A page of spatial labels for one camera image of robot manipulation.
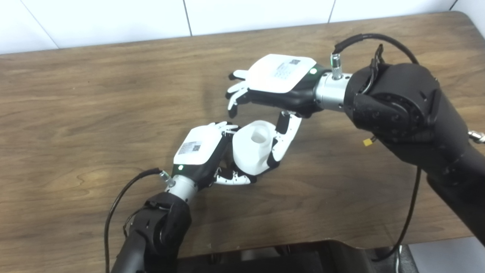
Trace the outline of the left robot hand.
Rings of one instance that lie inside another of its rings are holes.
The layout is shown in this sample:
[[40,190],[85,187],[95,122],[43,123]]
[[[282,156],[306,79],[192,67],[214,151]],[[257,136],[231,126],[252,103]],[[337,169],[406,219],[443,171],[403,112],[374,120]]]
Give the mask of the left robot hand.
[[241,128],[231,122],[212,122],[191,129],[173,160],[173,177],[192,180],[198,191],[216,184],[247,185],[256,176],[220,166],[234,135]]

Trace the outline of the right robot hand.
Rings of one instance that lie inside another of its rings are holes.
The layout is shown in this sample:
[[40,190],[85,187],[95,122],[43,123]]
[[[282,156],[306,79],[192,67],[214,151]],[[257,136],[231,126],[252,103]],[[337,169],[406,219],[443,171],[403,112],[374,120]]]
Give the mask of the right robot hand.
[[225,95],[228,115],[234,118],[241,104],[254,103],[281,110],[276,125],[254,121],[233,138],[235,165],[249,175],[275,169],[300,127],[320,108],[315,88],[329,69],[308,57],[268,54],[248,70],[236,70],[230,80],[239,80]]

